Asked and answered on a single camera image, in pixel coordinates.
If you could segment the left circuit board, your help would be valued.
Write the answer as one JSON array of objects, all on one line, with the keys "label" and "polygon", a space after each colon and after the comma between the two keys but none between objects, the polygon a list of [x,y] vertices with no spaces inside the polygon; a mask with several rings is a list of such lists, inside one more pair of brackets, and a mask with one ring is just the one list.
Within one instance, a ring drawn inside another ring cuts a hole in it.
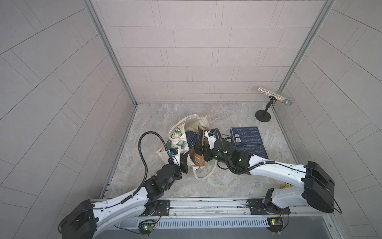
[{"label": "left circuit board", "polygon": [[138,224],[138,231],[142,236],[149,236],[155,230],[155,227],[155,220],[145,220]]}]

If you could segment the right circuit board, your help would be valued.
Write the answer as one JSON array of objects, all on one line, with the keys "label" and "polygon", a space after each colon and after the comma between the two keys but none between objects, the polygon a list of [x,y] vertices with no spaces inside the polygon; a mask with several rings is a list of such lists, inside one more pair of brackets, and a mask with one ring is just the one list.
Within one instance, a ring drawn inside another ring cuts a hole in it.
[{"label": "right circuit board", "polygon": [[272,233],[280,233],[284,228],[284,222],[281,218],[267,218],[268,230]]}]

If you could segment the glittery microphone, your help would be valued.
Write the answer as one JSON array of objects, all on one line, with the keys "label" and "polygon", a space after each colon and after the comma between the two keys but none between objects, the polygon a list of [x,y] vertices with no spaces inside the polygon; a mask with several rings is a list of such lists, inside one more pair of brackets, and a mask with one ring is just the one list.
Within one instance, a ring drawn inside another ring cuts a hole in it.
[{"label": "glittery microphone", "polygon": [[275,92],[272,92],[270,90],[267,90],[263,87],[259,87],[258,91],[262,94],[267,95],[268,97],[270,97],[270,96],[274,97],[277,101],[281,102],[285,106],[291,106],[293,104],[291,99],[285,98],[285,97],[283,97],[283,96],[281,96]]}]

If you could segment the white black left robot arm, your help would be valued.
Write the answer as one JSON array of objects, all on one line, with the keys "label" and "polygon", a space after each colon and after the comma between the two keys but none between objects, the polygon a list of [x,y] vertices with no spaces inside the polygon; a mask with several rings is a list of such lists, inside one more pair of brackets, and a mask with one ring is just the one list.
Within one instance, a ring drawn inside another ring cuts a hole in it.
[{"label": "white black left robot arm", "polygon": [[94,239],[103,231],[125,219],[150,216],[157,200],[169,190],[176,180],[182,179],[181,155],[170,152],[169,163],[164,165],[141,188],[105,201],[81,202],[58,226],[63,239]]}]

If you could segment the dark blue book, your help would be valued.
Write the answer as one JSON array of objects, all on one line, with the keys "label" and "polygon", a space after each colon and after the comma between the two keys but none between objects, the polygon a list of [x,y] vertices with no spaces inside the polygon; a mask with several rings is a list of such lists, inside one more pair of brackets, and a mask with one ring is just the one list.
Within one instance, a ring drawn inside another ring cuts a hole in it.
[{"label": "dark blue book", "polygon": [[263,145],[254,145],[254,146],[236,146],[236,150],[257,155],[261,158],[269,159],[268,154]]},{"label": "dark blue book", "polygon": [[231,128],[230,133],[235,146],[254,146],[263,144],[257,126],[233,127]]}]

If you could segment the floral canvas tote bag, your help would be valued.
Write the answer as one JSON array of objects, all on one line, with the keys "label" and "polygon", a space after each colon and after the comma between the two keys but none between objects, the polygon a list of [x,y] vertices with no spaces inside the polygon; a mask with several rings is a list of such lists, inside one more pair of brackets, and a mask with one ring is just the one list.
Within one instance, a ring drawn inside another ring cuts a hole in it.
[{"label": "floral canvas tote bag", "polygon": [[[170,152],[171,147],[178,145],[180,147],[179,148],[180,155],[188,152],[189,147],[187,144],[186,132],[192,131],[197,133],[199,126],[203,127],[205,130],[208,130],[210,128],[209,122],[206,117],[200,117],[197,114],[192,114],[183,118],[170,129],[168,134],[168,137],[169,137],[168,141],[165,143],[165,146],[158,149],[156,153],[166,163],[168,162],[168,159],[169,159],[167,152],[168,151]],[[191,169],[193,171],[193,174],[196,180],[206,180],[216,170],[217,163],[216,162],[214,163],[212,170],[206,176],[199,177],[197,174],[197,169],[203,168],[204,166],[203,167],[196,166],[191,160],[191,153],[190,153],[188,157],[188,167],[189,167],[189,170]]]}]

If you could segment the stack of dark blue books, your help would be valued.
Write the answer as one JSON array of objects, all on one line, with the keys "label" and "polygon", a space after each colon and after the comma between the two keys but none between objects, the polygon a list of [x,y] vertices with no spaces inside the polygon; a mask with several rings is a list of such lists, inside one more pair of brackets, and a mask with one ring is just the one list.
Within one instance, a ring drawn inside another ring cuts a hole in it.
[{"label": "stack of dark blue books", "polygon": [[186,138],[187,138],[187,144],[189,147],[188,154],[191,153],[192,149],[195,147],[196,141],[197,141],[197,133],[192,131],[186,132]]}]

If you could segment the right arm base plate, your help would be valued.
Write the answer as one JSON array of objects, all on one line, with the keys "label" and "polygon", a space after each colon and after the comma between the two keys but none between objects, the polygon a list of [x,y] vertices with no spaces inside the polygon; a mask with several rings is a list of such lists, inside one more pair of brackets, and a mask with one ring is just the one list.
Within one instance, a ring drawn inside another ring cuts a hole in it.
[{"label": "right arm base plate", "polygon": [[284,209],[279,208],[272,202],[267,204],[263,203],[263,199],[248,199],[246,206],[250,209],[251,215],[289,215],[290,209],[286,207]]}]

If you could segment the brown black book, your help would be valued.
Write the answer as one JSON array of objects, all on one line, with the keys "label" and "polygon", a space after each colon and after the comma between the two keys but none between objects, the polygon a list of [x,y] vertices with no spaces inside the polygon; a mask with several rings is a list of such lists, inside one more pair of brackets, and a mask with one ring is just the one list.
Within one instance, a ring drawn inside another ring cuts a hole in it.
[{"label": "brown black book", "polygon": [[205,129],[199,126],[197,131],[196,144],[191,152],[191,160],[196,166],[203,167],[205,165],[204,141],[205,141]]}]

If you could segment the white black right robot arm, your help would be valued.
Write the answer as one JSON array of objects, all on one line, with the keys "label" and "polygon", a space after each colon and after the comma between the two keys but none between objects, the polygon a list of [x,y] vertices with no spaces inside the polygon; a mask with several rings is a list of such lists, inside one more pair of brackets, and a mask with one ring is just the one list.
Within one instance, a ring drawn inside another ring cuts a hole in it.
[{"label": "white black right robot arm", "polygon": [[267,210],[303,205],[324,213],[340,210],[334,199],[335,182],[316,162],[310,161],[301,165],[268,160],[237,151],[225,139],[210,139],[206,150],[208,161],[224,163],[236,175],[264,176],[289,184],[289,188],[271,188],[267,191],[263,200]]}]

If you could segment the circuit board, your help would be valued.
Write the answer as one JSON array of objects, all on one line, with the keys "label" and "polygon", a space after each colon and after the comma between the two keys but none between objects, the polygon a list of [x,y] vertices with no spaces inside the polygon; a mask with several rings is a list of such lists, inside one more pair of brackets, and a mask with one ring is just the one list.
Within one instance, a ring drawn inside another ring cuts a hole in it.
[{"label": "circuit board", "polygon": [[155,220],[145,220],[138,224],[138,231],[142,236],[149,236],[155,230],[155,227]]},{"label": "circuit board", "polygon": [[281,218],[267,218],[268,230],[272,233],[280,233],[284,228],[284,222]]}]

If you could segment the white ventilation grille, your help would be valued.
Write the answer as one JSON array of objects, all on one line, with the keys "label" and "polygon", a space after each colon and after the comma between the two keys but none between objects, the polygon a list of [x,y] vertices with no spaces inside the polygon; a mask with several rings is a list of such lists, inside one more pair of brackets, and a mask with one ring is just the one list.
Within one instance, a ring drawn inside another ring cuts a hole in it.
[{"label": "white ventilation grille", "polygon": [[269,228],[267,218],[168,218],[160,219],[155,229]]}]

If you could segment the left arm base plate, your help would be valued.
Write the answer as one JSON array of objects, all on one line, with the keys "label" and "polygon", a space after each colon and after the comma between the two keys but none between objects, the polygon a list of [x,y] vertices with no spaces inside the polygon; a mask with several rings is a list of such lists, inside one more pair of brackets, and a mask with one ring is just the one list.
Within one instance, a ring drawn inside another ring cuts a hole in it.
[{"label": "left arm base plate", "polygon": [[145,206],[143,215],[147,217],[168,216],[169,210],[170,200],[157,200]]}]

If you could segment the black microphone stand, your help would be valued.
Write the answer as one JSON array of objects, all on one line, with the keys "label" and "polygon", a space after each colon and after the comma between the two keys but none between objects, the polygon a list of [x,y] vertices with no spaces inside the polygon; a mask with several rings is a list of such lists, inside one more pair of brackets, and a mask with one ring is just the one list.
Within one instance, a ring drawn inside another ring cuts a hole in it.
[{"label": "black microphone stand", "polygon": [[268,109],[273,105],[274,101],[276,101],[276,98],[274,96],[269,96],[270,100],[266,105],[266,108],[264,110],[258,110],[255,113],[255,117],[260,122],[269,122],[271,119],[271,115],[268,112]]}]

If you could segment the small yellow toy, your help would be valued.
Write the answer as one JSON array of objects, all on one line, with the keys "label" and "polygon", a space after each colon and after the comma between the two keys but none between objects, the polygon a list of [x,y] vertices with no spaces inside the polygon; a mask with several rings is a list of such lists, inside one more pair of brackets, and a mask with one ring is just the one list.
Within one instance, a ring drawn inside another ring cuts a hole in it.
[{"label": "small yellow toy", "polygon": [[288,183],[285,183],[285,184],[280,185],[280,188],[281,188],[281,189],[286,189],[286,188],[290,188],[290,187],[292,187],[292,185],[290,185],[290,184],[288,184]]}]

